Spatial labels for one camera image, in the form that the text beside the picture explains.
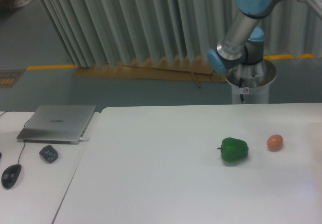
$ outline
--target egg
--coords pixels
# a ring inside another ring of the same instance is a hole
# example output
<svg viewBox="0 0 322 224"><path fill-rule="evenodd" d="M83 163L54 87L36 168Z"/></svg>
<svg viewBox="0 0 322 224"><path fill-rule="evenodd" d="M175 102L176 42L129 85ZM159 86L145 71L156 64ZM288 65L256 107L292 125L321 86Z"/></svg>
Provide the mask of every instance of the egg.
<svg viewBox="0 0 322 224"><path fill-rule="evenodd" d="M270 136L267 140L267 146L272 151L278 151L283 145L283 137L281 135Z"/></svg>

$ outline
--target black computer mouse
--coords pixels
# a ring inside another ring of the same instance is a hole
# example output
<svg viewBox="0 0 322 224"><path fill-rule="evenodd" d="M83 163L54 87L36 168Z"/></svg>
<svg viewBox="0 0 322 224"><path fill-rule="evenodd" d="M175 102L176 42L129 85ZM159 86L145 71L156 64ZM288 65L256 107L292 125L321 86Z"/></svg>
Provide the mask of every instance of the black computer mouse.
<svg viewBox="0 0 322 224"><path fill-rule="evenodd" d="M43 147L39 154L50 164L58 158L58 152L51 145Z"/></svg>
<svg viewBox="0 0 322 224"><path fill-rule="evenodd" d="M1 183L6 189L13 187L18 180L21 171L21 165L11 165L5 169L1 176Z"/></svg>

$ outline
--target laptop lid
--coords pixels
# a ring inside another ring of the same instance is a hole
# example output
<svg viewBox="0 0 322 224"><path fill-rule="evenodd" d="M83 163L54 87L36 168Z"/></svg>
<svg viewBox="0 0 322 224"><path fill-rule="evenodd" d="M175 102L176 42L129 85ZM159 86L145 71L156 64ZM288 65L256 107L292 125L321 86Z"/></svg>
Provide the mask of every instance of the laptop lid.
<svg viewBox="0 0 322 224"><path fill-rule="evenodd" d="M93 105L41 105L17 136L32 142L79 142L95 110Z"/></svg>

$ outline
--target white table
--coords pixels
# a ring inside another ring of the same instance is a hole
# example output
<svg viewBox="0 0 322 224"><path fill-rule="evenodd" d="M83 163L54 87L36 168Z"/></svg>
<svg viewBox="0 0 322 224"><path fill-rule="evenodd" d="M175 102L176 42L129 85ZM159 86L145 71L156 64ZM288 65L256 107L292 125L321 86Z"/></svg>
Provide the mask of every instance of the white table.
<svg viewBox="0 0 322 224"><path fill-rule="evenodd" d="M267 150L273 134L279 152ZM245 140L226 166L217 147ZM104 109L55 224L321 224L322 104Z"/></svg>
<svg viewBox="0 0 322 224"><path fill-rule="evenodd" d="M0 174L16 164L23 147L17 136L32 112L7 112L0 117ZM95 113L85 134L91 137L99 113ZM46 163L39 151L48 144L26 143L20 158L22 170L16 184L9 190L0 185L1 224L50 224L60 207L88 142L78 145L52 144L58 159Z"/></svg>

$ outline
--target gray floor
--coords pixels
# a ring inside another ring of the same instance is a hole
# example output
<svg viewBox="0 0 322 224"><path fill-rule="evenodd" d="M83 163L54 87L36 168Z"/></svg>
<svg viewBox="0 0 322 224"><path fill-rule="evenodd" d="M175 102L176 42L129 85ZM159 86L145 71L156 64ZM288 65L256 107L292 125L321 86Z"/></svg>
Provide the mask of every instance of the gray floor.
<svg viewBox="0 0 322 224"><path fill-rule="evenodd" d="M70 64L38 0L0 12L0 69ZM322 59L275 60L270 103L322 102ZM230 104L226 83L74 77L74 69L27 70L13 88L0 89L0 110L34 111L41 104L112 106Z"/></svg>

